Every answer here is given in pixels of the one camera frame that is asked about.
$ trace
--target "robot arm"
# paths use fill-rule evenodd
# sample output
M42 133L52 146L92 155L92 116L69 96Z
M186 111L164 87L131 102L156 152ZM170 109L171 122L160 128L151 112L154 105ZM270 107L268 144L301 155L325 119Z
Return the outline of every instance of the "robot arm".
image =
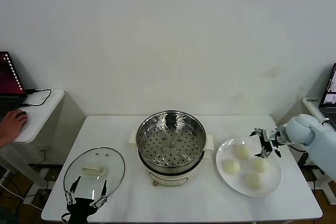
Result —
M261 143L261 152L256 156L267 158L274 149L281 157L279 146L300 144L310 159L336 181L336 132L323 127L314 117L294 116L277 129L256 128L252 135L258 135Z

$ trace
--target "cable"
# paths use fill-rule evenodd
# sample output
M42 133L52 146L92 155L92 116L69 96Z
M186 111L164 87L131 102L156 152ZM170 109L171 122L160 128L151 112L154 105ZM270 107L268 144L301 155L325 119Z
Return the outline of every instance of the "cable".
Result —
M43 194L31 194L31 195L26 195L25 198L27 198L27 197L31 197L31 196L37 196L37 195L41 195L41 196L43 196ZM18 198L18 197L7 197L7 196L3 196L3 195L0 195L0 197L3 197L3 198L5 198L5 199L20 199L20 198Z
M45 98L45 100L41 104L30 104L28 102L20 104L20 107L28 107L28 106L42 106L49 98L51 95L52 91L51 89L27 89L25 90L27 94L32 94L36 92L41 92L41 91L49 91L49 95Z
M37 166L39 166L40 164L42 164L46 160L46 150L44 149L41 152L43 153L43 160L41 162L39 162L38 164L34 165L32 168L36 168Z
M46 181L47 181L47 186L46 186L46 188L44 190L47 190L48 186L49 186L49 180L46 179ZM18 216L22 202L23 201L20 200L19 205L17 206L17 208L15 210L15 216Z
M19 198L22 199L22 200L25 200L25 199L22 198L21 196L18 196L17 194L15 194L15 193L13 193L12 191L8 190L8 189L7 189L6 187L4 187L2 184L0 184L0 186L1 186L2 188L4 188L7 192L13 194L14 196L19 197ZM43 211L43 209L41 209L41 208L39 208L39 207L37 207L37 206L34 206L34 205L31 204L31 203L29 203L29 205L31 205L32 207L35 207L35 208L38 209L38 210Z
M306 151L302 151L302 150L296 149L295 147L293 147L291 145L289 145L289 147L291 147L292 149L296 150L297 152L302 152L302 153L306 152Z
M18 193L19 193L19 195L21 196L21 192L20 192L20 189L19 189L19 187L13 182L13 181L11 181L9 178L6 178L6 177L4 177L4 176L1 176L1 178L4 178L4 179L6 179L6 180L8 180L9 182L11 182L15 187L16 187L16 189L17 189L17 191L18 191Z

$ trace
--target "pot handle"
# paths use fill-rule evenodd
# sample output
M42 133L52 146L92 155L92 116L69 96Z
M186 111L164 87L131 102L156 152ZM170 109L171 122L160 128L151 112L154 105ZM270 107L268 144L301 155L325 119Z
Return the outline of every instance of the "pot handle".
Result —
M134 130L130 136L130 139L128 140L129 144L136 144L136 138L137 138L137 130Z
M214 136L206 134L206 141L203 148L204 158L212 158L212 151L214 150Z

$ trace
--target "glass lid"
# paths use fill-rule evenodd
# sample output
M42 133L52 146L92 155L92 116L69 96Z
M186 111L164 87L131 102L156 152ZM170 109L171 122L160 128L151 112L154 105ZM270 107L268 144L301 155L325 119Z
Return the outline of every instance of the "glass lid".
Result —
M125 163L119 152L111 148L95 148L77 157L64 176L64 190L70 190L80 177L75 197L97 200L106 180L106 196L120 185L125 173Z

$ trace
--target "dough ball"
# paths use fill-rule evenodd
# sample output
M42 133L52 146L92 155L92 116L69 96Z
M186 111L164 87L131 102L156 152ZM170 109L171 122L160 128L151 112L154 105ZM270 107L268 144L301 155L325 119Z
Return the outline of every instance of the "dough ball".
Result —
M240 172L240 165L232 158L223 161L224 171L231 175L236 175Z
M253 159L253 168L259 173L267 172L269 167L268 161L266 158L256 157Z
M237 144L235 146L235 154L237 157L247 159L250 157L250 151L246 144Z
M264 187L261 176L258 173L248 173L245 175L245 184L251 190L260 190Z

